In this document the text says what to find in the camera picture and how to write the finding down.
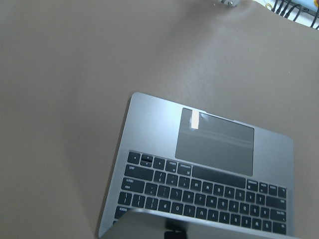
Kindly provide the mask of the light blue box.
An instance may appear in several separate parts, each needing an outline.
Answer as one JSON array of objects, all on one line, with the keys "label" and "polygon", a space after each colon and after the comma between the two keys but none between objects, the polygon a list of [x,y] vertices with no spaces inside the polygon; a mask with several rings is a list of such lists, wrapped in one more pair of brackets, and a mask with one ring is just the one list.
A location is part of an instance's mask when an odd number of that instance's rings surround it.
[{"label": "light blue box", "polygon": [[319,4],[315,0],[291,0],[291,4],[300,4],[302,12],[315,16]]}]

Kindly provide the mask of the metal bracket with screw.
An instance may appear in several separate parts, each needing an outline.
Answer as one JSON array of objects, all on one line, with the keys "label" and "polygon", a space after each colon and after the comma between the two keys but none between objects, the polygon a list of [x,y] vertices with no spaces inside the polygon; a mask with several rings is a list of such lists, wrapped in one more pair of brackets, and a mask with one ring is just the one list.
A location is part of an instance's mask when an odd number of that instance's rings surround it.
[{"label": "metal bracket with screw", "polygon": [[217,0],[217,1],[229,7],[236,7],[241,2],[241,0]]}]

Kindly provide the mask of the grey laptop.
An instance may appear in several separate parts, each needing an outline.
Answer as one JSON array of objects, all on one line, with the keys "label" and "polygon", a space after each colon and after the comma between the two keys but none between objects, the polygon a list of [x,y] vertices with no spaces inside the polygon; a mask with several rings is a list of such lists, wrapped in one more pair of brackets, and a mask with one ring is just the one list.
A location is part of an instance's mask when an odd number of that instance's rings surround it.
[{"label": "grey laptop", "polygon": [[146,209],[293,236],[294,178],[291,138],[134,93],[98,235]]}]

